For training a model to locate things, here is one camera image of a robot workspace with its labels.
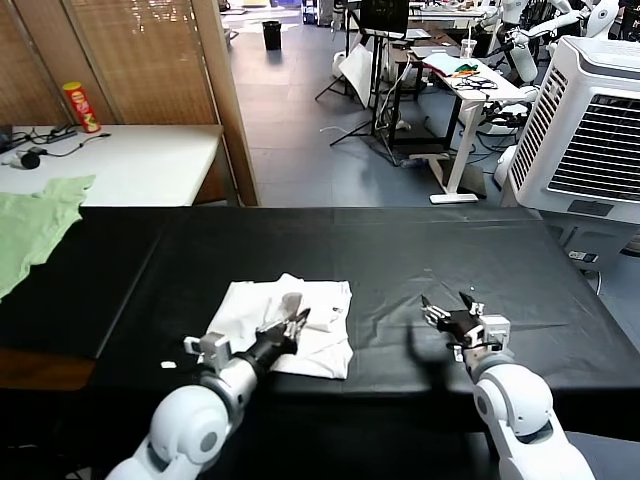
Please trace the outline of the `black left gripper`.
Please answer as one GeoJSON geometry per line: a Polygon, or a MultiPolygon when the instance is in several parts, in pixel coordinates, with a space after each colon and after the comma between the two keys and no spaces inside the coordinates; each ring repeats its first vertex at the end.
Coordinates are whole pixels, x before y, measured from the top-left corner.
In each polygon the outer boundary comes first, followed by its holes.
{"type": "Polygon", "coordinates": [[[247,361],[255,373],[268,373],[281,356],[297,352],[310,313],[311,309],[305,308],[256,329],[256,340],[247,350],[247,361]]]}

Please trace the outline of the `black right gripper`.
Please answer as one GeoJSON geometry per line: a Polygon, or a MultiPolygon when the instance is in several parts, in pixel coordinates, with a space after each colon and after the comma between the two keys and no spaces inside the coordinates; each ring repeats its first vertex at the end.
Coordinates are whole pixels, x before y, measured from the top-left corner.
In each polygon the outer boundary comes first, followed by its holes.
{"type": "Polygon", "coordinates": [[[474,346],[483,340],[483,326],[478,316],[484,314],[485,304],[465,292],[460,292],[459,296],[468,311],[449,313],[433,304],[425,295],[421,296],[421,311],[425,321],[430,325],[438,325],[440,332],[449,333],[464,346],[474,346]]]}

